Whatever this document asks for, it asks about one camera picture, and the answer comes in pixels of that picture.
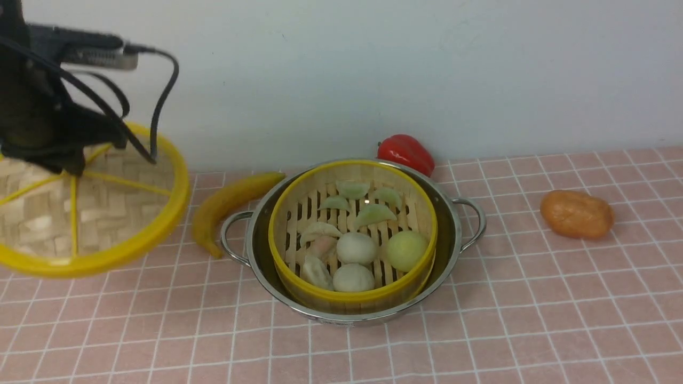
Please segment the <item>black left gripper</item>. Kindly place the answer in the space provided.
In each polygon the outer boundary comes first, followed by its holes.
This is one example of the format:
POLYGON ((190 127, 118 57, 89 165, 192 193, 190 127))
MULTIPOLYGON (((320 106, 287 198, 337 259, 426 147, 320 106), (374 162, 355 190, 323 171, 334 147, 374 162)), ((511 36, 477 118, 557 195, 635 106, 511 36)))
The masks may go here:
POLYGON ((123 116, 64 70, 31 49, 22 2, 2 1, 2 155, 79 177, 87 147, 124 149, 123 116))

